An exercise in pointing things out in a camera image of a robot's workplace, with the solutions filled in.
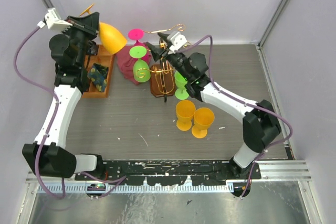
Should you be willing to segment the blue floral fabric pouch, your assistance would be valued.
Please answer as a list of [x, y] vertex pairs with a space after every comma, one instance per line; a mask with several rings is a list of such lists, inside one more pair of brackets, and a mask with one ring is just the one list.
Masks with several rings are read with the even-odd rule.
[[88, 78], [99, 92], [105, 92], [109, 67], [94, 63], [88, 72]]

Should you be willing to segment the red cloth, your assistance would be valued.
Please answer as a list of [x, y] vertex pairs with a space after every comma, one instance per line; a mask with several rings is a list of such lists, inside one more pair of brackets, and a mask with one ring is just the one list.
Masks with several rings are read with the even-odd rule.
[[[137, 82], [133, 76], [133, 65], [136, 62], [136, 59], [132, 58], [129, 54], [132, 47], [133, 46], [125, 46], [117, 53], [117, 65], [125, 79], [133, 82], [135, 85], [138, 85], [140, 83]], [[147, 54], [142, 59], [149, 65], [151, 54], [148, 49]]]

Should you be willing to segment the green wine glass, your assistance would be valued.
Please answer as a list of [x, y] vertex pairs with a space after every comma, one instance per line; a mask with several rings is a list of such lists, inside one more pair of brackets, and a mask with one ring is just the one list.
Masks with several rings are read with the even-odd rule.
[[132, 58], [136, 59], [133, 65], [134, 79], [139, 83], [149, 81], [151, 77], [149, 65], [142, 59], [147, 54], [147, 49], [143, 46], [133, 46], [129, 54]]
[[185, 88], [185, 85], [187, 84], [187, 80], [178, 71], [175, 72], [174, 78], [175, 78], [175, 84], [177, 86], [177, 89], [175, 91], [175, 96], [179, 100], [186, 100], [189, 97], [189, 94]]

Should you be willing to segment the aluminium frame rail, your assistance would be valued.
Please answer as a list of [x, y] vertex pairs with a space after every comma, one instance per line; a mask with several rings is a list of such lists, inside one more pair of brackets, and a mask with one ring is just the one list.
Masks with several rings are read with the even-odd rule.
[[105, 161], [106, 173], [99, 180], [76, 174], [61, 183], [59, 178], [44, 177], [43, 182], [54, 194], [87, 193], [91, 196], [111, 190], [113, 193], [232, 193], [248, 194], [253, 182], [310, 181], [304, 161], [257, 161], [241, 175], [233, 175], [229, 162], [222, 160], [184, 161]]

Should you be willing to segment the small dark item in tray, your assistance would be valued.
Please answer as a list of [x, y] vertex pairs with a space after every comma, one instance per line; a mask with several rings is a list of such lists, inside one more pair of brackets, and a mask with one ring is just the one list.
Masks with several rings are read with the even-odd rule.
[[95, 56], [98, 53], [99, 46], [95, 41], [89, 41], [88, 56]]

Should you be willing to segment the orange wine glass back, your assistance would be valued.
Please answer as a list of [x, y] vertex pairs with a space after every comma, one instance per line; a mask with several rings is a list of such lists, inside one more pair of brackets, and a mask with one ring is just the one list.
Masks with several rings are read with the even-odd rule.
[[[87, 7], [79, 17], [92, 14], [90, 11], [94, 4]], [[105, 49], [112, 55], [119, 52], [127, 43], [127, 39], [114, 26], [101, 22], [99, 16], [99, 30], [97, 35], [105, 47]], [[97, 36], [87, 36], [87, 43], [93, 41]]]

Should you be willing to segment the orange wine glass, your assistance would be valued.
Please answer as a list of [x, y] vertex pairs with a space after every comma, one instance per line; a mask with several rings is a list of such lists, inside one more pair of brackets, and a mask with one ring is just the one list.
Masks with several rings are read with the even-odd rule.
[[181, 131], [188, 131], [192, 127], [192, 119], [194, 117], [196, 106], [192, 101], [182, 100], [176, 107], [176, 126]]
[[[87, 7], [79, 17], [92, 14], [90, 11], [94, 4]], [[119, 52], [127, 43], [127, 39], [114, 26], [101, 22], [99, 16], [99, 30], [97, 35], [105, 47], [105, 49], [112, 55]], [[87, 36], [87, 43], [93, 41], [97, 36]]]
[[204, 138], [208, 129], [215, 120], [214, 112], [209, 108], [199, 108], [194, 114], [194, 126], [192, 127], [192, 135], [196, 138]]

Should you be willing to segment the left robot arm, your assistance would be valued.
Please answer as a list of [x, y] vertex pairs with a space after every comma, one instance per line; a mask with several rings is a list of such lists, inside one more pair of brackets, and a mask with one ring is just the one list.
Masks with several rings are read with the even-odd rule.
[[49, 41], [51, 58], [55, 61], [53, 100], [45, 122], [31, 144], [25, 144], [23, 157], [36, 176], [70, 178], [85, 173], [93, 180], [106, 171], [98, 154], [72, 154], [65, 149], [68, 127], [73, 112], [89, 88], [85, 57], [95, 46], [99, 31], [98, 12], [84, 17], [61, 19], [53, 10], [45, 16], [48, 29], [58, 31]]

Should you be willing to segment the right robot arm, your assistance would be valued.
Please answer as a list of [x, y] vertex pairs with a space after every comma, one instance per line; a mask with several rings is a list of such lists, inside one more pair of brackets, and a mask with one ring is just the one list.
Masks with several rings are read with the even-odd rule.
[[272, 104], [267, 100], [245, 99], [221, 87], [209, 76], [210, 58], [198, 52], [185, 55], [187, 39], [178, 31], [158, 36], [166, 43], [166, 48], [146, 42], [153, 59], [168, 61], [186, 80], [185, 87], [192, 98], [221, 109], [242, 124], [243, 144], [230, 159], [229, 166], [233, 177], [245, 177], [253, 161], [281, 133], [279, 117]]

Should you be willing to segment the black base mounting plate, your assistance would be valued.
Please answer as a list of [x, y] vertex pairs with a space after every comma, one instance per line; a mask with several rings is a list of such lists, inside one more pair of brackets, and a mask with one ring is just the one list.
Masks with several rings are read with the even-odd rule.
[[123, 185], [150, 186], [183, 185], [188, 179], [192, 186], [225, 185], [227, 180], [245, 180], [251, 173], [251, 179], [261, 179], [259, 166], [239, 172], [232, 168], [227, 160], [151, 160], [122, 161], [112, 160], [102, 162], [103, 170], [90, 175], [101, 180], [117, 180], [125, 177]]

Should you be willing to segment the pink wine glass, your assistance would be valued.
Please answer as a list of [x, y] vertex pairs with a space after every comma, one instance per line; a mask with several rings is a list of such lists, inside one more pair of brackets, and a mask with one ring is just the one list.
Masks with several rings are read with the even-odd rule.
[[128, 32], [128, 38], [135, 41], [134, 46], [144, 46], [144, 44], [140, 42], [143, 36], [144, 31], [139, 28], [134, 28]]

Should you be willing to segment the gold wire wine glass rack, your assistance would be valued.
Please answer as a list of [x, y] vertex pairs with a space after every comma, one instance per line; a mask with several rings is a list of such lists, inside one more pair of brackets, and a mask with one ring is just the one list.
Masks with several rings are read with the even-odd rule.
[[[159, 29], [153, 31], [143, 30], [146, 34], [157, 34], [159, 32], [172, 31], [177, 29], [177, 31], [184, 31], [186, 26], [184, 24], [176, 24], [171, 28]], [[166, 49], [167, 44], [159, 41], [159, 47]], [[151, 77], [150, 81], [150, 90], [154, 97], [163, 98], [164, 103], [167, 103], [167, 98], [174, 95], [176, 91], [176, 85], [174, 80], [174, 68], [168, 61], [159, 60], [159, 63], [154, 63], [149, 67]]]

